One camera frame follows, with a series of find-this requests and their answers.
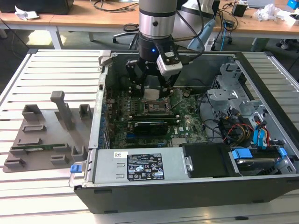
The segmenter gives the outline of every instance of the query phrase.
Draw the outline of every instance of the crumpled paper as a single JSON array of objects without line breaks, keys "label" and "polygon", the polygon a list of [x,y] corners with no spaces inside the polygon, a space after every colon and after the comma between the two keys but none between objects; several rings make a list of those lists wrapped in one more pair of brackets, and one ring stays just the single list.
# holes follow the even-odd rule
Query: crumpled paper
[{"label": "crumpled paper", "polygon": [[17,6],[15,6],[15,13],[20,19],[22,20],[29,20],[29,19],[36,19],[39,18],[39,16],[36,14],[36,12],[34,11],[30,11],[30,12],[26,12],[23,10],[20,10],[19,8],[17,8]]},{"label": "crumpled paper", "polygon": [[280,8],[274,6],[274,4],[268,4],[265,8],[258,9],[254,14],[253,17],[259,21],[264,20],[274,20],[276,21],[276,14],[280,11]]}]

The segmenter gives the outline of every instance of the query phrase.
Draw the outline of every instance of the blue latch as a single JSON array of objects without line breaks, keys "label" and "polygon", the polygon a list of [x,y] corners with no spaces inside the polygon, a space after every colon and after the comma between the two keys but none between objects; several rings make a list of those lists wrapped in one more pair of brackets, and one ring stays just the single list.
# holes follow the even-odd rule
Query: blue latch
[{"label": "blue latch", "polygon": [[263,129],[258,129],[258,126],[256,126],[256,129],[253,133],[253,143],[261,147],[262,149],[266,149],[266,146],[263,144],[263,138],[266,135],[266,132]]},{"label": "blue latch", "polygon": [[82,165],[72,165],[71,166],[71,174],[82,173]]},{"label": "blue latch", "polygon": [[286,153],[286,151],[285,151],[284,148],[280,148],[278,151],[279,151],[281,157],[284,157],[285,155],[287,155],[287,153]]},{"label": "blue latch", "polygon": [[234,159],[252,158],[252,154],[248,148],[237,148],[233,152]]}]

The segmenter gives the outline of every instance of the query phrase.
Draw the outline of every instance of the warning label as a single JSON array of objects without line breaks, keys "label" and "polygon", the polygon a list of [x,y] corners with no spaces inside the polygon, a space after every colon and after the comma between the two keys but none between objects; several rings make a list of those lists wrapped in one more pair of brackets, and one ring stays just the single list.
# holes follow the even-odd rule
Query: warning label
[{"label": "warning label", "polygon": [[128,155],[127,160],[129,181],[164,180],[161,154]]}]

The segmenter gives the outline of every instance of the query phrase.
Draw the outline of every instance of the wooden desk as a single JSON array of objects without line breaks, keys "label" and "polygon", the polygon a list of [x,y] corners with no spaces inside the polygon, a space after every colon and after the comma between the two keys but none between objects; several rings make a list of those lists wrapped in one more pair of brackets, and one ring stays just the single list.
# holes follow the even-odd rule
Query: wooden desk
[{"label": "wooden desk", "polygon": [[[132,3],[108,1],[105,9],[116,9]],[[135,11],[126,13],[108,13],[97,10],[89,0],[75,0],[68,15],[54,15],[50,21],[52,26],[83,26],[102,28],[121,28],[128,23],[139,24],[139,6]]]},{"label": "wooden desk", "polygon": [[[219,5],[219,9],[222,9],[223,5],[229,2],[222,0]],[[276,0],[275,6],[289,11],[287,0]],[[226,9],[226,11],[231,13],[232,7]],[[242,36],[242,37],[268,37],[268,38],[282,38],[282,36],[292,36],[299,35],[299,26],[289,27],[285,24],[284,21],[277,18],[277,21],[258,21],[253,18],[253,14],[256,12],[256,9],[250,8],[245,11],[243,17],[237,17],[239,25],[236,30],[232,32],[233,36]],[[224,13],[224,18],[227,20],[235,21],[235,19],[227,13]],[[219,31],[221,28],[221,22],[219,16],[216,17],[216,27],[214,31]]]},{"label": "wooden desk", "polygon": [[0,13],[0,18],[6,24],[17,24],[17,25],[50,25],[50,20],[53,18],[53,14],[38,14],[39,18],[33,20],[21,20],[14,13]]},{"label": "wooden desk", "polygon": [[[220,9],[225,3],[230,2],[222,0]],[[276,6],[286,9],[287,0],[276,0]],[[120,8],[131,3],[107,2],[104,7],[107,9]],[[139,7],[135,11],[127,13],[107,13],[97,10],[89,0],[75,0],[72,9],[68,15],[40,14],[40,19],[23,21],[15,14],[2,14],[2,18],[12,29],[31,29],[48,30],[52,37],[55,49],[61,49],[62,43],[59,31],[85,31],[89,32],[90,40],[93,39],[92,32],[122,32],[123,25],[127,23],[139,23]],[[239,21],[238,28],[232,32],[232,36],[239,37],[261,37],[261,38],[285,38],[297,39],[299,36],[299,26],[289,27],[283,21],[257,21],[252,18],[256,9],[248,9],[243,17],[237,17]],[[234,20],[233,17],[224,13],[224,18]],[[0,23],[0,28],[7,27]],[[213,35],[220,31],[221,24],[219,16],[216,18],[216,27]]]}]

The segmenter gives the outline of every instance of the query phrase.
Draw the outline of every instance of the office chair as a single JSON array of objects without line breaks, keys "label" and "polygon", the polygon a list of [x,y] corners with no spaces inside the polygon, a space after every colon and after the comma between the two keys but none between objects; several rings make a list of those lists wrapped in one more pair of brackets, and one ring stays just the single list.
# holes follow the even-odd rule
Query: office chair
[{"label": "office chair", "polygon": [[129,50],[132,49],[132,47],[135,45],[135,50],[137,49],[138,46],[138,41],[139,41],[139,24],[133,24],[133,23],[129,23],[124,25],[123,27],[123,31],[125,31],[124,33],[121,34],[116,34],[113,36],[112,41],[113,43],[117,43],[116,38],[118,37],[122,37],[122,36],[130,36],[130,35],[134,35],[132,42],[129,45]]}]

